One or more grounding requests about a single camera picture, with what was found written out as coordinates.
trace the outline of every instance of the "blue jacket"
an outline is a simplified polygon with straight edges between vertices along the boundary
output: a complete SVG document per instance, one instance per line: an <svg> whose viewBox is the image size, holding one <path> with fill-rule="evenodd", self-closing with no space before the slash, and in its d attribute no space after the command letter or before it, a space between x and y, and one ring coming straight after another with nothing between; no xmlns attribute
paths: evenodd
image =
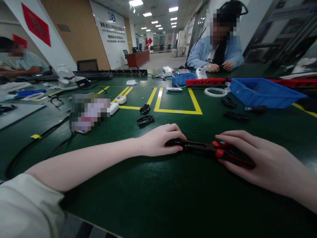
<svg viewBox="0 0 317 238"><path fill-rule="evenodd" d="M187 65L195 69L203 67L207 64L206 59L211 50L210 36L200 39L192 49L187 59ZM240 38L238 36L231 36L227 42L224 62L232 61L233 67L236 68L243 63L243 60Z"/></svg>

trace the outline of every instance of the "red counter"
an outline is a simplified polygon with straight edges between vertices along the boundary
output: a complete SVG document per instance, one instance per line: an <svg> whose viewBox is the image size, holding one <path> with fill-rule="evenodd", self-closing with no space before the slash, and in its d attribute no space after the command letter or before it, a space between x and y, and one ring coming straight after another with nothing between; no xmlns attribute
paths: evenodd
<svg viewBox="0 0 317 238"><path fill-rule="evenodd" d="M139 67L150 60L150 51L141 51L126 55L129 67Z"/></svg>

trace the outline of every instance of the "ceiling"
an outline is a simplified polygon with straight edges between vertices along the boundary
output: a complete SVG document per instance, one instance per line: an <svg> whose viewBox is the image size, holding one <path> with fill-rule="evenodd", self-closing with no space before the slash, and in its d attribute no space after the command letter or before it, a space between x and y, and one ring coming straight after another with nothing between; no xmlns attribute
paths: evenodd
<svg viewBox="0 0 317 238"><path fill-rule="evenodd" d="M155 25L163 27L160 31L183 29L200 3L199 0L142 0L143 5L134 7L135 13L133 13L133 8L130 9L129 0L94 1L129 18L135 24L135 33L138 34L146 33L145 29L141 30L142 27L151 29L152 32L158 32L159 30ZM169 8L177 6L178 11L168 11ZM148 12L151 12L152 16L144 17L143 14ZM177 27L172 28L170 19L175 17L177 17ZM152 21L158 21L158 24L151 24Z"/></svg>

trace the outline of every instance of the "red rack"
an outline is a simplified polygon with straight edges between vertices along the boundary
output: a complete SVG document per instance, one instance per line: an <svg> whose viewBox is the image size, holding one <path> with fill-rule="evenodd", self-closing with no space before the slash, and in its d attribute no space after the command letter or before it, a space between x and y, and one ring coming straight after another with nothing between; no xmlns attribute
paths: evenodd
<svg viewBox="0 0 317 238"><path fill-rule="evenodd" d="M278 83L287 88L293 87L317 87L317 78L314 79L268 79L271 82ZM208 79L190 79L186 80L186 86L200 85L224 85L225 82L231 82L231 79L208 78Z"/></svg>

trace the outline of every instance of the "blue plastic bin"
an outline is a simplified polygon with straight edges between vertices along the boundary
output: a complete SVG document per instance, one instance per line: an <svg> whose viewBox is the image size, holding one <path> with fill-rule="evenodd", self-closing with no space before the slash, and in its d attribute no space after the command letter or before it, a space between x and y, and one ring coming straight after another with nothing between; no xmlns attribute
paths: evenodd
<svg viewBox="0 0 317 238"><path fill-rule="evenodd" d="M231 93L247 107L267 106L284 109L305 94L286 88L264 78L232 78Z"/></svg>
<svg viewBox="0 0 317 238"><path fill-rule="evenodd" d="M186 86L186 80L196 79L197 76L193 73L173 74L172 84L176 86Z"/></svg>

